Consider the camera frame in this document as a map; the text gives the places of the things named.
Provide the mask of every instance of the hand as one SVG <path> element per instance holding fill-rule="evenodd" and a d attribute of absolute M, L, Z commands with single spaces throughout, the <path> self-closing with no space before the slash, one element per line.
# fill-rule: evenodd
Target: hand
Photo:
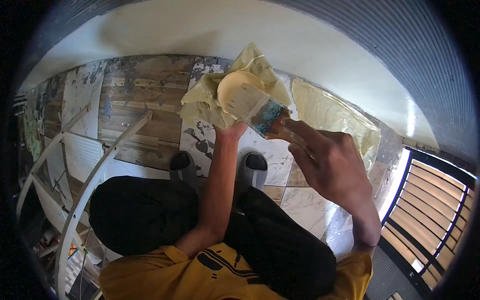
<path fill-rule="evenodd" d="M 372 210 L 372 185 L 351 135 L 289 118 L 282 124 L 294 142 L 288 150 L 312 188 L 353 216 Z"/>
<path fill-rule="evenodd" d="M 225 129 L 220 129 L 217 126 L 213 125 L 216 134 L 215 140 L 233 140 L 238 142 L 238 140 L 247 130 L 247 127 L 248 125 L 245 122 L 238 122 Z"/>

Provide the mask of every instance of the left hand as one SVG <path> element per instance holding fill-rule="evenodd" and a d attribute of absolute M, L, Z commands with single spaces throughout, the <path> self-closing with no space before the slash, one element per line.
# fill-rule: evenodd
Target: left hand
<path fill-rule="evenodd" d="M 248 125 L 245 122 L 238 122 L 225 129 L 220 129 L 217 126 L 213 125 L 213 128 L 215 128 L 215 134 L 216 134 L 215 139 L 217 141 L 227 139 L 227 140 L 233 140 L 238 142 L 238 140 L 247 130 L 247 127 Z"/>

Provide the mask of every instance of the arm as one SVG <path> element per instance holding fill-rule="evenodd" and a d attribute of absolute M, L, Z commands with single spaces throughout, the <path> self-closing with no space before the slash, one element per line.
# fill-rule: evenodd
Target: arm
<path fill-rule="evenodd" d="M 295 142 L 288 149 L 308 184 L 352 215 L 353 251 L 373 256 L 382 227 L 372 200 L 372 186 L 352 136 L 317 131 L 303 121 L 287 118 L 282 123 Z"/>
<path fill-rule="evenodd" d="M 189 258 L 223 240 L 232 209 L 238 143 L 246 129 L 244 122 L 225 130 L 215 127 L 215 149 L 205 192 L 200 199 L 197 226 L 175 245 Z"/>

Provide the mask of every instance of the tile floor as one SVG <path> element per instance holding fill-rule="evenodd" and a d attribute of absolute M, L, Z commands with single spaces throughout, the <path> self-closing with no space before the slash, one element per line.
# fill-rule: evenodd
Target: tile floor
<path fill-rule="evenodd" d="M 208 177 L 215 132 L 202 120 L 196 120 L 193 126 L 186 124 L 177 113 L 181 109 L 181 98 L 203 74 L 226 72 L 231 63 L 215 57 L 141 55 L 93 62 L 58 74 L 37 87 L 40 93 L 48 95 L 42 104 L 45 107 L 42 134 L 53 138 L 67 119 L 68 108 L 83 103 L 86 94 L 98 105 L 98 123 L 88 126 L 86 133 L 96 138 L 91 130 L 96 129 L 98 139 L 106 145 L 135 123 L 146 109 L 151 109 L 152 120 L 125 143 L 108 165 L 108 176 L 168 179 L 166 170 L 170 158 L 178 150 L 186 150 L 197 165 L 197 175 Z M 98 74 L 100 68 L 104 73 Z M 294 76 L 280 71 L 276 74 L 290 92 Z M 298 113 L 293 99 L 291 101 L 289 108 L 292 118 L 296 119 Z M 382 130 L 377 160 L 369 176 L 379 209 L 392 184 L 392 174 L 403 148 L 402 137 L 365 115 Z M 349 251 L 353 244 L 351 217 L 309 187 L 287 145 L 285 141 L 266 141 L 249 129 L 240 140 L 238 156 L 249 151 L 263 153 L 269 165 L 264 192 L 300 225 L 328 243 L 335 254 Z M 82 183 L 68 173 L 67 179 L 75 197 Z"/>

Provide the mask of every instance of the gray slipper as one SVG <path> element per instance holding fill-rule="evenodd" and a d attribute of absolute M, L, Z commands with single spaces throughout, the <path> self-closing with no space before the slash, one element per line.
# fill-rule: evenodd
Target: gray slipper
<path fill-rule="evenodd" d="M 198 193 L 198 178 L 193 158 L 187 151 L 180 151 L 170 160 L 170 180 L 183 181 Z"/>
<path fill-rule="evenodd" d="M 267 179 L 268 163 L 266 158 L 258 152 L 249 152 L 241 160 L 238 172 L 240 191 L 247 191 L 248 187 L 264 189 Z"/>

